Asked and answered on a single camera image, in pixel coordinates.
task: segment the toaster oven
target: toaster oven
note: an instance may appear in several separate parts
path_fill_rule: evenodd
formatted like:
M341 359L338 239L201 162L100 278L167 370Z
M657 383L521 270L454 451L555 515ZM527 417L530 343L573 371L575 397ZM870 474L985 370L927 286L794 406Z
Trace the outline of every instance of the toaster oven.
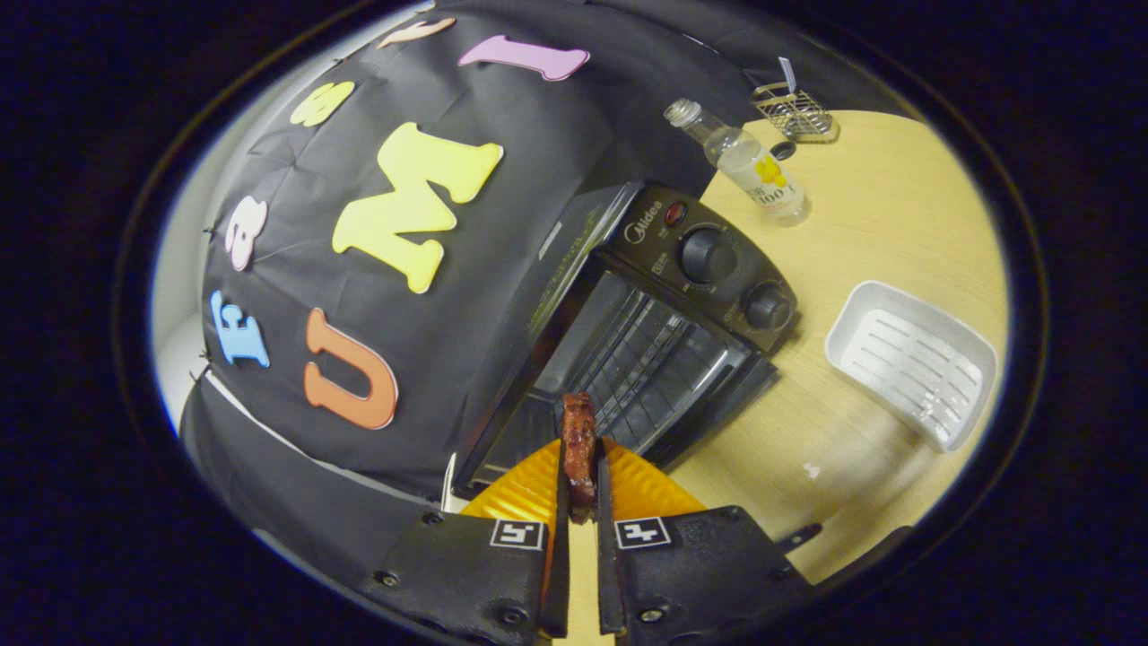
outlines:
M560 436L565 394L597 430L669 468L776 380L797 297L743 233L678 190L577 195L536 252L458 421L452 491L478 492Z

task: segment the bottle label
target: bottle label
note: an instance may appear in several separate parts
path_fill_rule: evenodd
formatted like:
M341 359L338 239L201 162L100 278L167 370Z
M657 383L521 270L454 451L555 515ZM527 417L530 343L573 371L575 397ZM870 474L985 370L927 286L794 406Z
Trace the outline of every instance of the bottle label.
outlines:
M801 208L805 190L782 169L768 150L761 149L753 161L742 168L719 168L743 190L761 204L766 212L786 216Z

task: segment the piece of meat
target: piece of meat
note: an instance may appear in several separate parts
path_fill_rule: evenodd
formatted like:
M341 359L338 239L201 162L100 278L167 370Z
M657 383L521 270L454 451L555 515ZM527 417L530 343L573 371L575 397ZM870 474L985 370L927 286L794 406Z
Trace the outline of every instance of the piece of meat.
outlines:
M571 520L581 526L594 515L597 489L595 447L598 436L594 431L594 403L583 392L564 396L563 406L563 441L566 443L563 469L571 482Z

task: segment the table surface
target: table surface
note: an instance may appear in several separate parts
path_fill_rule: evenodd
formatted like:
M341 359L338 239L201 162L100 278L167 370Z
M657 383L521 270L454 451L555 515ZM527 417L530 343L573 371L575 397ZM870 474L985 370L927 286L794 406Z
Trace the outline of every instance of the table surface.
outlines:
M987 340L999 361L1009 335L993 219L960 162L923 123L833 116L836 142L801 143L783 162L813 204L805 223L768 225L721 173L701 195L781 268L801 317L773 358L781 381L669 474L707 507L740 505L774 539L821 523L821 536L789 554L810 583L936 505L976 450L1000 382L961 449L931 449L825 359L825 337L853 287L881 280L932 303ZM744 127L767 147L784 140L766 120ZM571 644L612 643L597 635L594 542L585 528L572 535Z

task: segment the black knob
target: black knob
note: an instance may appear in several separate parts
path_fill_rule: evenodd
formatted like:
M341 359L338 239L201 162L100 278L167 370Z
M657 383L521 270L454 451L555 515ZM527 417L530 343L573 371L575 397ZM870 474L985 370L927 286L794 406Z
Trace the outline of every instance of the black knob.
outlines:
M729 239L716 228L698 228L685 238L682 271L695 282L714 282L737 266L737 254Z
M745 303L745 319L758 330L781 330L792 313L789 297L775 283L755 287Z

